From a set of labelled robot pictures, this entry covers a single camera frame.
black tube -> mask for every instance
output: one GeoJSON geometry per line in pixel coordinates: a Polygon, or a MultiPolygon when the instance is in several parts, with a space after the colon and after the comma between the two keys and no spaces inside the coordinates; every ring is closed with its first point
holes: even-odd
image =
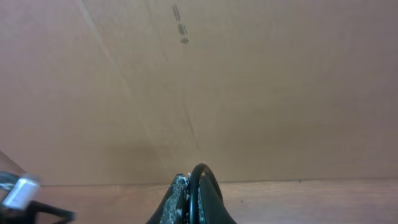
{"type": "Polygon", "coordinates": [[[207,177],[210,178],[211,183],[213,184],[219,198],[223,201],[223,195],[221,194],[220,187],[218,186],[217,180],[214,177],[214,174],[210,170],[210,168],[206,164],[197,165],[191,174],[188,182],[188,195],[189,195],[189,223],[190,224],[199,224],[199,214],[198,214],[198,190],[199,190],[199,182],[202,174],[205,173],[207,177]]]}

curved black cable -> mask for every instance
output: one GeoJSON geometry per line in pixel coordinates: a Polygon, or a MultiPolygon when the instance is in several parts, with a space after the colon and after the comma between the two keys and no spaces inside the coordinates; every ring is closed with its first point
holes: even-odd
{"type": "Polygon", "coordinates": [[[189,213],[189,223],[190,224],[198,224],[199,223],[199,214],[198,214],[198,192],[199,192],[199,182],[202,174],[205,173],[207,177],[210,178],[210,181],[215,188],[219,198],[223,201],[223,195],[221,194],[220,187],[217,183],[216,177],[210,170],[210,168],[206,164],[197,165],[191,174],[188,182],[188,195],[189,195],[189,204],[188,204],[188,213],[189,213]]]}

